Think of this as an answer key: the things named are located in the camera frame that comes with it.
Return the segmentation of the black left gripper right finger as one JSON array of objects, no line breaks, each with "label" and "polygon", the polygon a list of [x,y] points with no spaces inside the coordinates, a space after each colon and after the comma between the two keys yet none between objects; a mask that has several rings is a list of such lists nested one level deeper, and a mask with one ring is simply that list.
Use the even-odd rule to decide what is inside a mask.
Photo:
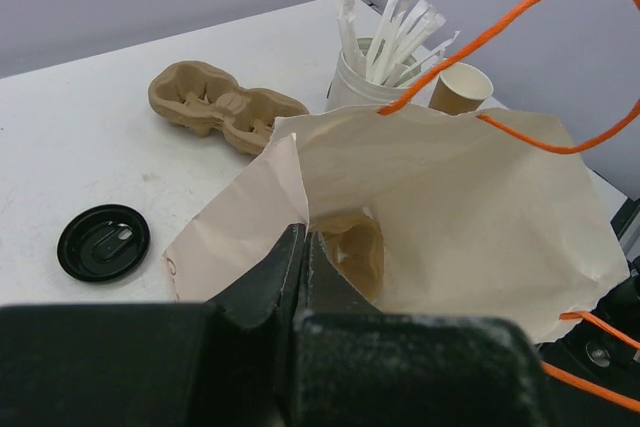
[{"label": "black left gripper right finger", "polygon": [[311,232],[305,267],[305,309],[312,312],[378,314],[380,312],[329,259],[319,232]]}]

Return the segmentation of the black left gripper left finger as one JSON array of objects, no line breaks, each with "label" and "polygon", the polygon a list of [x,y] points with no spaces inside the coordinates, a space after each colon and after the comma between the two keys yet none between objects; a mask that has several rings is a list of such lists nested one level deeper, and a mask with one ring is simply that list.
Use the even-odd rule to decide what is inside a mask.
[{"label": "black left gripper left finger", "polygon": [[276,331],[299,280],[305,240],[305,225],[287,226],[262,260],[211,298],[214,329]]}]

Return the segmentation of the beige paper takeout bag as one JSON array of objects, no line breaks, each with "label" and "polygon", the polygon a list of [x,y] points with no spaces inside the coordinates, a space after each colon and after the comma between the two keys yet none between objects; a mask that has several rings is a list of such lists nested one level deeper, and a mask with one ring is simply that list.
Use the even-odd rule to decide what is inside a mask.
[{"label": "beige paper takeout bag", "polygon": [[[549,379],[639,413],[639,399],[552,366],[537,348],[592,314],[628,277],[582,153],[544,114],[456,116],[412,104],[280,118],[271,140],[168,246],[177,300],[192,313],[197,419],[256,426],[557,426]],[[378,314],[305,309],[308,236],[363,210],[379,223]],[[214,329],[207,302],[306,226],[291,304],[276,331]]]}]

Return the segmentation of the brown pulp cup carrier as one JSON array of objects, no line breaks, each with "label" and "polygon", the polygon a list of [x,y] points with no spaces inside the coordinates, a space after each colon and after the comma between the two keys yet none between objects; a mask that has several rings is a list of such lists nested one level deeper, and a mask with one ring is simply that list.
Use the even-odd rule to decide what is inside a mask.
[{"label": "brown pulp cup carrier", "polygon": [[363,210],[337,213],[312,227],[324,238],[329,259],[370,302],[384,280],[384,241],[379,223]]},{"label": "brown pulp cup carrier", "polygon": [[307,115],[299,101],[266,88],[245,89],[228,72],[201,61],[165,68],[148,88],[152,110],[200,137],[219,131],[237,151],[257,156],[278,117]]}]

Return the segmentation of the brown paper coffee cup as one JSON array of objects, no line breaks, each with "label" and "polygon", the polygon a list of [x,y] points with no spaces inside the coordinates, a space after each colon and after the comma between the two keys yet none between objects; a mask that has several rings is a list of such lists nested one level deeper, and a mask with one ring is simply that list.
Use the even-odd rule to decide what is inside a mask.
[{"label": "brown paper coffee cup", "polygon": [[493,83],[484,72],[457,62],[439,74],[428,107],[451,116],[473,112],[493,91]]}]

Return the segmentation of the black plastic cup lid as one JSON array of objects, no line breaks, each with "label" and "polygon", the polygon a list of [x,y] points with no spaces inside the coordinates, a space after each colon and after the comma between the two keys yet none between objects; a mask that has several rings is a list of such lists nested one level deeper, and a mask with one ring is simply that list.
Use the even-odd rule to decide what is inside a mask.
[{"label": "black plastic cup lid", "polygon": [[66,225],[58,240],[57,259],[79,281],[111,282],[137,269],[150,243],[149,225],[138,211],[104,204],[78,214]]}]

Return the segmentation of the white cylindrical straw holder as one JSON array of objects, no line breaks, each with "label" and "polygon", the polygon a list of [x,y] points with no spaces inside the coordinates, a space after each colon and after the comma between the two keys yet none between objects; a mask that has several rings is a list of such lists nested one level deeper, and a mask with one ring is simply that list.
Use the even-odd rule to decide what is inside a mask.
[{"label": "white cylindrical straw holder", "polygon": [[340,51],[324,111],[348,106],[386,105],[399,99],[406,91],[407,87],[388,87],[369,82],[346,63],[344,53]]}]

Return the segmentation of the white wrapped straw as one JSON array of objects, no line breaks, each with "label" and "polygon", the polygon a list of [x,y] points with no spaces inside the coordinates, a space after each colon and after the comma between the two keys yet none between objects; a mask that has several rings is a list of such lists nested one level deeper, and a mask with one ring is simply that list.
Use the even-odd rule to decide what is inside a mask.
[{"label": "white wrapped straw", "polygon": [[337,0],[337,22],[346,64],[361,78],[366,78],[366,58],[355,31],[355,1]]},{"label": "white wrapped straw", "polygon": [[411,9],[400,10],[393,18],[390,39],[385,43],[376,79],[382,85],[390,85],[396,67],[403,65],[415,49],[445,22],[445,16],[426,0],[419,0]]},{"label": "white wrapped straw", "polygon": [[421,60],[414,61],[413,63],[406,66],[393,86],[395,88],[407,87],[411,81],[417,79],[417,77],[422,72],[423,66],[434,66],[437,62],[443,60],[447,48],[455,42],[460,33],[461,31],[457,30],[451,38],[443,41],[435,49],[431,50],[426,57]]},{"label": "white wrapped straw", "polygon": [[374,63],[378,56],[381,43],[385,38],[386,31],[388,30],[392,15],[395,11],[398,1],[399,0],[387,0],[377,31],[371,40],[366,56],[366,79],[370,82],[372,82],[374,79]]}]

